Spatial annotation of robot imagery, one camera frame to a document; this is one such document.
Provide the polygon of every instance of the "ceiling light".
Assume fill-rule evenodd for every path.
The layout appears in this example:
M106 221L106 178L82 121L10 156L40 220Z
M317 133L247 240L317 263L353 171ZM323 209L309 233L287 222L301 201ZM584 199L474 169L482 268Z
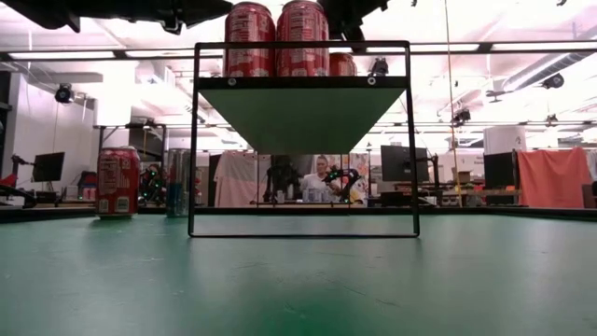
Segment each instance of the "ceiling light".
M350 49L350 48L330 48L329 52L330 53L333 53L333 52L347 52L347 53L351 53L351 52L353 52L353 50Z
M206 127L207 126L204 124L197 125L197 128L206 128ZM169 130L185 130L185 129L190 130L191 129L190 124L189 125L168 125L168 124L166 124L166 128Z
M404 52L404 48L367 48L368 52Z
M89 60L113 59L112 51L45 51L45 52L10 52L15 60Z
M421 44L410 46L412 52L448 52L447 44ZM477 43L450 44L450 51L475 51L479 48Z
M534 50L597 49L597 41L550 42L550 43L497 43L495 51L534 51Z
M193 49L148 49L125 51L131 58L192 58L195 55ZM222 56L222 50L202 50L201 56Z

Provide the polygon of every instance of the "green table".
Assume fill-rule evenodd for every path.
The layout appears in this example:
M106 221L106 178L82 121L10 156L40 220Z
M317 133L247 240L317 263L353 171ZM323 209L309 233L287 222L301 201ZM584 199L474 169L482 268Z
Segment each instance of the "green table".
M411 217L208 217L408 231ZM188 239L138 216L0 225L0 335L596 335L597 225L422 217L421 239Z

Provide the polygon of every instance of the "orange cloth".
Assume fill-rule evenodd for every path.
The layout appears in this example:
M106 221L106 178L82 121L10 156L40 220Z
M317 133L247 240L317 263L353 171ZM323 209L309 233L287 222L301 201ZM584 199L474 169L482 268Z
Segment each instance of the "orange cloth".
M591 182L584 150L518 152L518 159L522 205L584 207L581 186Z

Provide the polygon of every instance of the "fluorescent light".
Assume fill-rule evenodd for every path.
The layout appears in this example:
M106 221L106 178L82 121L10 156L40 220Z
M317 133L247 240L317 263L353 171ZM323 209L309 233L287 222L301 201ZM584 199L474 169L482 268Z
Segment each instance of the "fluorescent light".
M450 51L474 51L479 48L477 43L452 44ZM410 46L412 52L448 52L447 44L422 44Z
M492 50L558 50L558 49L597 49L597 41L583 42L551 42L551 43L499 43L493 45Z
M353 52L353 50L350 48L330 48L329 52Z
M404 48L367 48L369 52L404 52Z
M190 130L190 124L189 125L168 125L166 124L166 128L168 130ZM197 125L197 128L207 128L207 126L205 124L199 124Z
M193 57L192 49L183 50L133 50L125 51L129 57Z
M66 59L113 59L112 51L45 51L45 52L10 52L15 60L66 60Z
M484 122L484 121L469 121L465 123L466 126L477 126L477 127L493 127L493 126L520 126L519 123L517 122L510 122L510 121L504 121L504 122L496 122L496 121L488 121L488 122Z
M149 49L149 50L130 50L125 51L127 56L135 58L151 58L151 57L172 57L172 58L188 58L195 55L193 49ZM203 50L201 56L222 56L222 50Z

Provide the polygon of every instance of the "red soda can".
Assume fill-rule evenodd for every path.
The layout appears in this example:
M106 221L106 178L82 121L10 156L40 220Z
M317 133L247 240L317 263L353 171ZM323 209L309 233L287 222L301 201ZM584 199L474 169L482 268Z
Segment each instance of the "red soda can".
M241 2L226 17L226 42L272 42L276 28L270 10L260 4ZM224 77L273 77L275 50L227 49Z
M103 148L97 160L96 213L100 217L136 214L139 174L139 155L135 148Z
M312 1L294 0L287 3L278 19L278 41L327 41L329 28L321 5ZM278 49L279 77L327 76L329 49Z
M356 64L353 55L346 52L329 54L330 76L356 76Z

